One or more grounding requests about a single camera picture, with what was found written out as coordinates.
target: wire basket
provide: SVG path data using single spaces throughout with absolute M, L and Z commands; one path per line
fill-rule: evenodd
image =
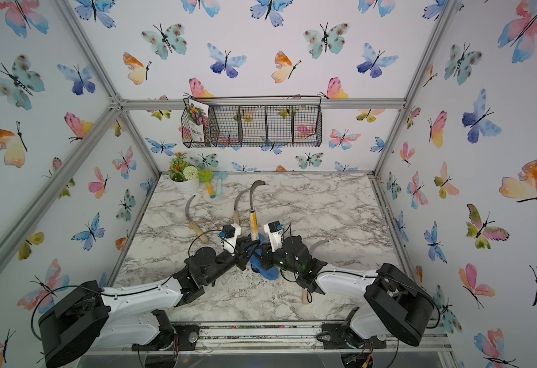
M 205 99 L 209 117 L 203 124 L 204 141 L 192 140 L 189 114 L 185 109 L 181 117 L 183 144 L 187 148 L 319 147 L 322 144 L 322 100 L 311 97 L 316 103 L 296 104 L 293 99 L 284 100 L 280 96 L 278 100 L 276 96 L 249 97 L 251 104 L 246 104 L 247 98 L 238 98 L 243 103 L 237 105 L 214 105 L 214 99 Z

